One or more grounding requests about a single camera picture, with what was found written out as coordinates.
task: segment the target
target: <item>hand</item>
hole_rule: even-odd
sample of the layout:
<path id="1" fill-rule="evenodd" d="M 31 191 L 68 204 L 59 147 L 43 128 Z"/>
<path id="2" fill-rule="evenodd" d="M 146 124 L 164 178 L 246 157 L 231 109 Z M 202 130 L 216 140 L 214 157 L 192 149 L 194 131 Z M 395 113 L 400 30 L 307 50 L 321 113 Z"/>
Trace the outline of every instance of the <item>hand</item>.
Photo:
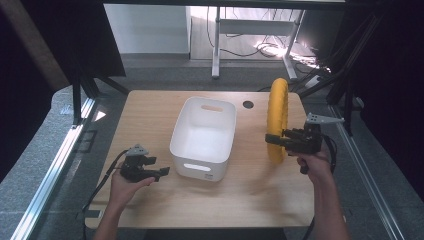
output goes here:
<path id="1" fill-rule="evenodd" d="M 109 204 L 120 209 L 125 208 L 127 203 L 134 197 L 135 192 L 144 186 L 149 186 L 155 181 L 154 177 L 146 178 L 140 182 L 129 182 L 121 176 L 121 170 L 117 169 L 112 175 Z"/>
<path id="2" fill-rule="evenodd" d="M 327 177 L 332 175 L 330 163 L 328 162 L 327 153 L 324 148 L 321 148 L 321 151 L 315 154 L 305 154 L 291 151 L 287 152 L 290 155 L 298 157 L 297 162 L 300 166 L 308 165 L 308 176 L 313 183 L 325 180 Z"/>

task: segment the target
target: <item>person's right hand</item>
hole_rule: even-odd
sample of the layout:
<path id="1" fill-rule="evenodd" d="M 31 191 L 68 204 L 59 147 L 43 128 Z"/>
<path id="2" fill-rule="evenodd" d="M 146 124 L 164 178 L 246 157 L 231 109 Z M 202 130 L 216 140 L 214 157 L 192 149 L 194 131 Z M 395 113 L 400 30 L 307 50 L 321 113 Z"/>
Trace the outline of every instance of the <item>person's right hand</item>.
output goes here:
<path id="1" fill-rule="evenodd" d="M 325 149 L 315 154 L 305 154 L 287 151 L 290 155 L 297 156 L 297 162 L 300 166 L 308 166 L 308 176 L 313 183 L 325 180 L 331 176 L 330 163 Z"/>

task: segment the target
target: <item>gray floor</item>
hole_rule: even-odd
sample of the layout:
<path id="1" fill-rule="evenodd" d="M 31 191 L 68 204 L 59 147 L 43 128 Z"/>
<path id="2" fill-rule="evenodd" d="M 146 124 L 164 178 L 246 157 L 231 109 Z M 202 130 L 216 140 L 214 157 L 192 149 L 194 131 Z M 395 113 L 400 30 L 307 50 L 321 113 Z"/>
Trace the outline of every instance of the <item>gray floor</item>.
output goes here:
<path id="1" fill-rule="evenodd" d="M 287 78 L 280 61 L 233 61 L 221 64 L 220 79 L 211 78 L 210 60 L 140 58 L 123 56 L 126 78 L 114 78 L 130 90 L 164 89 L 197 91 L 258 91 L 270 86 L 277 77 Z M 308 71 L 299 65 L 301 71 Z M 96 99 L 93 120 L 73 150 L 63 172 L 43 209 L 31 239 L 81 239 L 82 220 L 76 216 L 95 188 L 100 177 L 126 96 L 96 80 L 101 95 Z M 305 99 L 306 112 L 331 115 L 323 89 Z M 29 202 L 37 191 L 53 158 L 72 124 L 72 89 L 55 94 L 52 109 L 16 166 L 0 184 L 0 239 L 9 239 Z M 105 113 L 94 120 L 96 113 Z M 373 176 L 379 191 L 393 213 L 405 239 L 424 239 L 424 204 L 415 194 L 392 159 L 368 131 L 359 116 L 353 114 L 353 139 Z M 356 162 L 336 126 L 323 127 L 338 144 L 335 178 L 340 191 L 352 239 L 390 239 L 376 203 L 370 197 Z M 285 228 L 287 239 L 301 239 L 305 227 Z M 88 230 L 90 237 L 93 230 Z M 143 239 L 145 230 L 120 229 L 120 239 Z"/>

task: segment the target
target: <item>yellow object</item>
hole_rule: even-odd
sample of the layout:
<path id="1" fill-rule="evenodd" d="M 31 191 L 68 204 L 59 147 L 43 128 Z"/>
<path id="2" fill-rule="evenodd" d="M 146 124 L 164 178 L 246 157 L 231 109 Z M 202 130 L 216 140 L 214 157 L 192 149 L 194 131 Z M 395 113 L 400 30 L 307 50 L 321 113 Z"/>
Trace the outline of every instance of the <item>yellow object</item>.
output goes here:
<path id="1" fill-rule="evenodd" d="M 287 129 L 288 121 L 288 84 L 278 78 L 271 86 L 268 101 L 267 133 L 281 136 L 283 129 Z M 286 150 L 279 145 L 267 143 L 268 157 L 274 163 L 282 163 Z"/>

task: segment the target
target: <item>person's left hand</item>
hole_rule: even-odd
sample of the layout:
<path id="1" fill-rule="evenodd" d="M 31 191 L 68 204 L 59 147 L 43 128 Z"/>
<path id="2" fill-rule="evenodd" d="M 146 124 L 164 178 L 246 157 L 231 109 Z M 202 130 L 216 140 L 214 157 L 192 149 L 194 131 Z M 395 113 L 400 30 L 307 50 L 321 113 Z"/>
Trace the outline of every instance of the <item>person's left hand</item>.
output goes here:
<path id="1" fill-rule="evenodd" d="M 121 175 L 122 162 L 112 175 L 109 204 L 118 208 L 125 208 L 127 203 L 134 197 L 135 192 L 144 186 L 149 186 L 155 181 L 154 177 L 146 178 L 140 182 L 129 182 Z"/>

